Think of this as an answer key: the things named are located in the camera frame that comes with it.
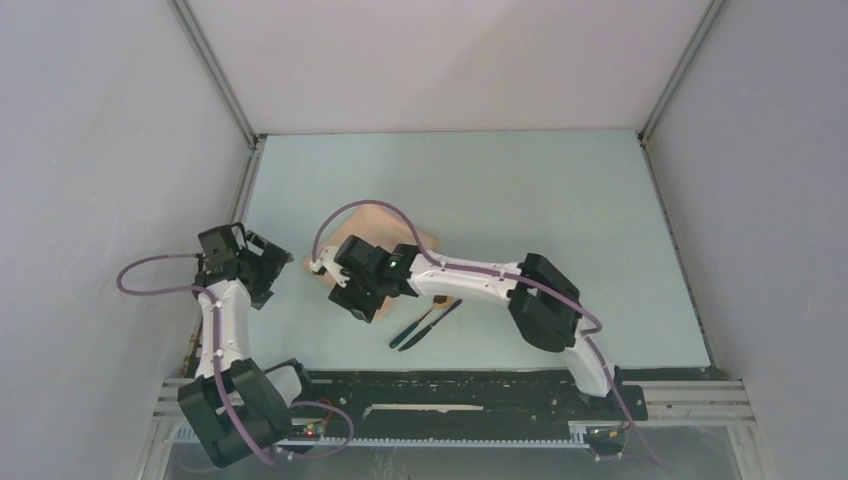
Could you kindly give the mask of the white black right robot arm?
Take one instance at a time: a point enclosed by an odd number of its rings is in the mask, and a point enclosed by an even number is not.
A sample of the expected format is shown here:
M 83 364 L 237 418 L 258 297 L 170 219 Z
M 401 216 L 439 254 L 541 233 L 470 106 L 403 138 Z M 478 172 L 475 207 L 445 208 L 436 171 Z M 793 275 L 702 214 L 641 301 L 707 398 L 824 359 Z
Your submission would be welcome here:
M 589 338 L 601 329 L 600 321 L 581 305 L 579 289 L 542 255 L 485 263 L 412 244 L 387 251 L 351 235 L 314 253 L 309 269 L 331 278 L 330 301 L 364 322 L 399 296 L 494 302 L 508 310 L 526 343 L 563 358 L 588 414 L 606 418 L 622 403 L 614 368 Z

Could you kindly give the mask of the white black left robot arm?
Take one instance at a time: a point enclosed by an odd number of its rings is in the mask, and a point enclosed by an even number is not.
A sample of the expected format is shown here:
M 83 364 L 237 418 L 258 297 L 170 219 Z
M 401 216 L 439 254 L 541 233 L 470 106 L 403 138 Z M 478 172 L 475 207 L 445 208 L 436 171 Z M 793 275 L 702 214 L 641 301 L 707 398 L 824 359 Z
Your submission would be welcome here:
M 297 359 L 263 369 L 249 352 L 248 316 L 271 299 L 290 253 L 240 222 L 198 240 L 192 292 L 202 312 L 201 354 L 178 404 L 212 464 L 225 468 L 286 439 L 292 416 L 314 408 L 316 390 Z

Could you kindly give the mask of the peach satin napkin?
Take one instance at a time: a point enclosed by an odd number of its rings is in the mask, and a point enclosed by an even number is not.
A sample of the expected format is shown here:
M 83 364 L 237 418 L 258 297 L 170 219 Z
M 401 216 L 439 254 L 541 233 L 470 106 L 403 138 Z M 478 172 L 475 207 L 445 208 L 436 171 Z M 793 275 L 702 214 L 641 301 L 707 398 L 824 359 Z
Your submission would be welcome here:
M 336 221 L 341 217 L 345 217 L 344 221 Z M 391 252 L 399 243 L 410 245 L 415 243 L 406 223 L 396 214 L 381 206 L 360 205 L 346 210 L 339 215 L 339 218 L 331 222 L 322 231 L 319 253 L 328 246 L 341 246 L 349 235 L 356 235 L 370 245 L 381 247 L 387 252 Z M 439 239 L 431 235 L 431 232 L 420 229 L 417 223 L 414 226 L 426 248 L 437 250 L 441 246 Z M 330 290 L 335 286 L 335 281 L 329 273 L 317 278 Z M 395 299 L 387 298 L 381 309 L 377 310 L 374 319 L 382 319 L 388 314 L 393 303 L 395 303 Z

